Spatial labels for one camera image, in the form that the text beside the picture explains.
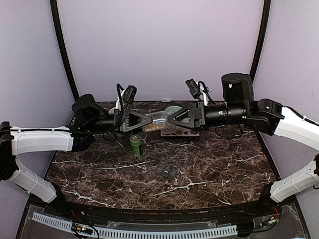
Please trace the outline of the clear pill bottle green label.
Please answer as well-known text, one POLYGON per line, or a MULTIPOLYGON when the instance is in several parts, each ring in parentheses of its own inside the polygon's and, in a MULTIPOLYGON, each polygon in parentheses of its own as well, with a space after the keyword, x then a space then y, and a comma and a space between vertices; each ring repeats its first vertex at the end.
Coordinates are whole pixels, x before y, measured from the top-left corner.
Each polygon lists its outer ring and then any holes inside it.
POLYGON ((152 118, 152 122, 142 127, 143 132, 160 131, 168 128, 168 116, 165 111, 149 113, 147 116, 152 118))

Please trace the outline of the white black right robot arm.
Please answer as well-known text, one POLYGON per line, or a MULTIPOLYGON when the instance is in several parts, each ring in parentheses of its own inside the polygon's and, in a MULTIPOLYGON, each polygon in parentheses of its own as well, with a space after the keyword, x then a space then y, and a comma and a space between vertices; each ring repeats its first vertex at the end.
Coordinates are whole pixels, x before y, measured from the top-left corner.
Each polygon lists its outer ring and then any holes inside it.
MULTIPOLYGON (((189 91, 196 100, 168 116, 168 122, 191 130, 242 124, 254 131, 289 138, 318 150, 318 122, 273 100, 254 100, 252 79, 248 74, 229 73, 222 76, 221 82, 224 103, 206 106, 200 98, 199 86, 193 79, 187 80, 189 91)), ((265 216, 274 205, 309 187, 319 187, 318 156, 285 179, 264 186, 254 211, 265 216)))

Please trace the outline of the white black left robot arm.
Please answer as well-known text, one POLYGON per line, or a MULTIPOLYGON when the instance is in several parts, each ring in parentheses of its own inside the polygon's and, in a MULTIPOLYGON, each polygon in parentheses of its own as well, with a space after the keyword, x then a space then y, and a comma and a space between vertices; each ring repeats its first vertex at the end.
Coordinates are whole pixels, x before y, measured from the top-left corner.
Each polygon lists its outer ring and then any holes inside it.
POLYGON ((0 179, 9 181, 48 203, 59 217, 70 213, 58 186, 45 181, 28 169, 17 156, 32 152, 85 151, 94 143, 94 136, 111 132, 130 132, 150 124, 150 116, 124 107, 123 100, 113 114, 98 105, 92 94, 82 95, 72 105, 73 125, 54 128, 21 128, 4 121, 0 124, 0 179))

